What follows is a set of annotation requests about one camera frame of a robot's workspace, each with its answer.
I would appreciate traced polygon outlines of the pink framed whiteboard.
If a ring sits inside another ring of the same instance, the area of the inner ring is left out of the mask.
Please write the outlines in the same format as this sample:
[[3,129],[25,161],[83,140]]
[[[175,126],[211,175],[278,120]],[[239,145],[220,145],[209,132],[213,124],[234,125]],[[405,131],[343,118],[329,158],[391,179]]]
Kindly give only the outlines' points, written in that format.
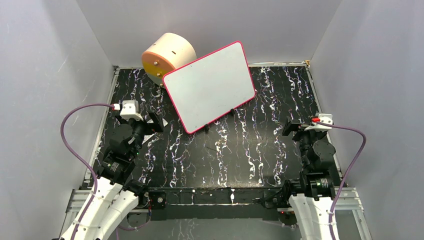
[[241,41],[165,74],[162,81],[188,134],[197,132],[256,96]]

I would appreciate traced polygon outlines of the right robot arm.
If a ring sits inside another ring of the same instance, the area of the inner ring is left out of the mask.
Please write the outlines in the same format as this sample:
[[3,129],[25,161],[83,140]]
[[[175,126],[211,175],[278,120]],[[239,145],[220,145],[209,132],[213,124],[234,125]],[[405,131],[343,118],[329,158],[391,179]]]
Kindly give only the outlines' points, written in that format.
[[331,114],[317,113],[307,123],[287,119],[282,131],[294,134],[301,156],[299,178],[284,182],[281,199],[293,209],[303,240],[339,239],[332,205],[340,179],[331,173],[336,149],[327,140],[332,125]]

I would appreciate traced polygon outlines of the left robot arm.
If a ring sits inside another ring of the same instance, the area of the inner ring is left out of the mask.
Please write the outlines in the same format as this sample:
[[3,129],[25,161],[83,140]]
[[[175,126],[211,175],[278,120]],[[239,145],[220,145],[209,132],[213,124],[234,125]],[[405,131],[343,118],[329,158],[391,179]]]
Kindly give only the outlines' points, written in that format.
[[147,186],[128,178],[146,136],[164,131],[163,117],[154,112],[148,115],[149,121],[116,117],[119,125],[95,173],[97,186],[60,236],[61,240],[107,240],[131,210],[147,206],[150,200]]

